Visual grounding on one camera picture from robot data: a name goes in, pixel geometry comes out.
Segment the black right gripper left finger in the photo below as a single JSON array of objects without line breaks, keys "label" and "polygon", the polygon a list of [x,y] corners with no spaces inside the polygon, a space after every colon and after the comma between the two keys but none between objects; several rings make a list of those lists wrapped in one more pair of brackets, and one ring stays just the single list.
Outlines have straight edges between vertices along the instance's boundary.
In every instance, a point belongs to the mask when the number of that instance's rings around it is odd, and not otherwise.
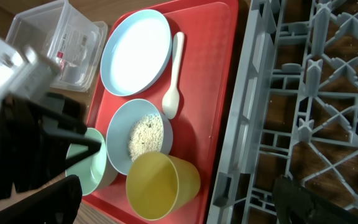
[{"label": "black right gripper left finger", "polygon": [[73,223],[82,200],[80,179],[69,175],[0,211],[0,224]]}]

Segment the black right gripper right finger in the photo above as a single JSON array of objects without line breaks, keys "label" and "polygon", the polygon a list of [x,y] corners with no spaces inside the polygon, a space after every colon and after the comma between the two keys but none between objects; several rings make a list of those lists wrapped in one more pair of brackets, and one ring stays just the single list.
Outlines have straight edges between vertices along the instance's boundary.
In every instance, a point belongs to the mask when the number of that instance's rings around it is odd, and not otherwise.
[{"label": "black right gripper right finger", "polygon": [[358,223],[358,216],[316,195],[290,178],[275,179],[272,200],[280,224]]}]

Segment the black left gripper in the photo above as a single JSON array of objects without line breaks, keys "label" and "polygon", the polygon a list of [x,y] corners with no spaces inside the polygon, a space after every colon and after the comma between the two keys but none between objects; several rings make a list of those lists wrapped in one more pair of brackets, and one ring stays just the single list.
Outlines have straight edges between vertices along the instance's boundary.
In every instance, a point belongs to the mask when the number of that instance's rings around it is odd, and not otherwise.
[{"label": "black left gripper", "polygon": [[[57,129],[62,125],[64,130]],[[9,95],[0,108],[0,200],[35,190],[96,154],[101,141],[86,137],[81,120]]]}]

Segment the mint green bowl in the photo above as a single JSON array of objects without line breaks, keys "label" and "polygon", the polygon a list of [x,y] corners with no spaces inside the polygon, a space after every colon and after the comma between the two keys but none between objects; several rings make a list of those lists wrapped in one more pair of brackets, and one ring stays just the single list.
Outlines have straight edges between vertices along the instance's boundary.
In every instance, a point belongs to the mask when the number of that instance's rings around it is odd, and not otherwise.
[{"label": "mint green bowl", "polygon": [[88,128],[85,137],[99,141],[100,150],[65,171],[66,177],[69,175],[79,177],[83,196],[109,186],[118,175],[118,171],[108,159],[104,136],[97,129]]}]

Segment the light blue rice bowl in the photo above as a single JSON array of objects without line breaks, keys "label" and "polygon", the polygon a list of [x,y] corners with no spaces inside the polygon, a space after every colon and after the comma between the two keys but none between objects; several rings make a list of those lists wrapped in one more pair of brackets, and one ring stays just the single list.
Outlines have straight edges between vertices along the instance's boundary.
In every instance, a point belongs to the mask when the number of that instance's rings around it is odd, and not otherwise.
[{"label": "light blue rice bowl", "polygon": [[173,129],[167,117],[144,99],[124,103],[109,124],[106,146],[108,158],[116,170],[127,175],[141,154],[158,151],[169,154]]}]

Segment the yellow plastic cup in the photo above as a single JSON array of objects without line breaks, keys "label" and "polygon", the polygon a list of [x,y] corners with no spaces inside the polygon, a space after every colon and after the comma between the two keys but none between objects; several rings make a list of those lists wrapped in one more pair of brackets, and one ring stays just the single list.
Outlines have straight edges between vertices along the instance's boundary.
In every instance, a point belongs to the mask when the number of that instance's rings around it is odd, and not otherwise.
[{"label": "yellow plastic cup", "polygon": [[200,174],[192,163],[161,152],[139,156],[126,179],[130,206],[149,221],[178,210],[196,197],[200,187]]}]

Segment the white plastic spoon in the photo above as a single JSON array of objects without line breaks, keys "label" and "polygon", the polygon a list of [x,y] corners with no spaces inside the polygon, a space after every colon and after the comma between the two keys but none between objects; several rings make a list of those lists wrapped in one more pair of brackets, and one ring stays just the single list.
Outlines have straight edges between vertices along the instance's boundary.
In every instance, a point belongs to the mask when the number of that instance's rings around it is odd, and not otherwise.
[{"label": "white plastic spoon", "polygon": [[177,32],[173,38],[172,75],[170,86],[162,99],[163,113],[168,119],[173,119],[178,111],[180,94],[178,91],[178,77],[180,74],[181,58],[185,42],[185,34]]}]

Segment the grey dishwasher rack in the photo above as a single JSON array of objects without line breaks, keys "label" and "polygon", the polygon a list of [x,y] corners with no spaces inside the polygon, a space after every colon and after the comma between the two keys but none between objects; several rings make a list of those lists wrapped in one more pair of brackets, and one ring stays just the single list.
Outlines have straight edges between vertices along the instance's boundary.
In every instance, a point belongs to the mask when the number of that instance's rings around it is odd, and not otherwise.
[{"label": "grey dishwasher rack", "polygon": [[358,219],[358,1],[249,1],[208,223],[277,223],[288,177]]}]

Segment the clear plastic bin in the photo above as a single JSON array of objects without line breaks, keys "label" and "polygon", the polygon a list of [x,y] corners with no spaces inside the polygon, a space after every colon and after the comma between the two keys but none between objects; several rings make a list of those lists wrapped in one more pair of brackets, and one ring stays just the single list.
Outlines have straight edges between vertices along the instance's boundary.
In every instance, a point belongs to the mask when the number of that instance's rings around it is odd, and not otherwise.
[{"label": "clear plastic bin", "polygon": [[87,91],[98,67],[108,25],[92,22],[68,1],[52,1],[18,13],[6,41],[21,49],[30,45],[58,64],[61,73],[50,85]]}]

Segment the red plastic tray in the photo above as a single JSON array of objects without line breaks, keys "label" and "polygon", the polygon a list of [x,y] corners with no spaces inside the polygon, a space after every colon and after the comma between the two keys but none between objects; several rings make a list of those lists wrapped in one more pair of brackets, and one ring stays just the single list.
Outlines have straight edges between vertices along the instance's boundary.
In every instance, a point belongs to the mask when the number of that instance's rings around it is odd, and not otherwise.
[{"label": "red plastic tray", "polygon": [[[200,173],[197,196],[156,222],[135,214],[126,196],[126,177],[90,195],[83,202],[122,223],[206,223],[208,195],[236,30],[238,1],[170,1],[143,9],[161,12],[173,33],[182,31],[185,48],[178,89],[181,101],[178,114],[170,123],[173,146],[170,155],[192,163]],[[162,97],[170,85],[171,63],[163,75],[147,90],[135,96],[110,94],[100,73],[89,107],[87,125],[106,134],[113,114],[125,102],[144,98],[162,109]]]}]

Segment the light blue plate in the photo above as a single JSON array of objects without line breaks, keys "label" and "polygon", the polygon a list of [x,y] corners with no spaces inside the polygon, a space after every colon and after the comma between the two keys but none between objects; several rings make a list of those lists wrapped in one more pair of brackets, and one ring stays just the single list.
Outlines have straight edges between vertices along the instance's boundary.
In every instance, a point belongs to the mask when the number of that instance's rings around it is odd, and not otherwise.
[{"label": "light blue plate", "polygon": [[166,17],[153,9],[131,14],[113,31],[101,58],[101,80],[116,96],[138,94],[164,72],[172,52]]}]

